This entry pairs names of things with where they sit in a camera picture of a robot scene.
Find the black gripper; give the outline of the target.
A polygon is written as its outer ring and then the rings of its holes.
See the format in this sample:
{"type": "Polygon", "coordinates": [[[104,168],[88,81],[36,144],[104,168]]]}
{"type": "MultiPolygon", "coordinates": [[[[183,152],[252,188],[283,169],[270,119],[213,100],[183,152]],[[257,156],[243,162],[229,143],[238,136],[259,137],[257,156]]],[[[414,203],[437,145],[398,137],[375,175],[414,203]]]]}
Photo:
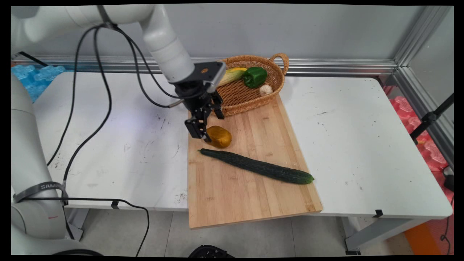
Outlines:
{"type": "Polygon", "coordinates": [[[222,112],[223,99],[216,91],[216,86],[203,81],[182,82],[174,86],[176,94],[184,99],[184,106],[191,112],[191,117],[185,120],[191,137],[212,142],[207,133],[208,117],[214,111],[218,119],[225,119],[222,112]]]}

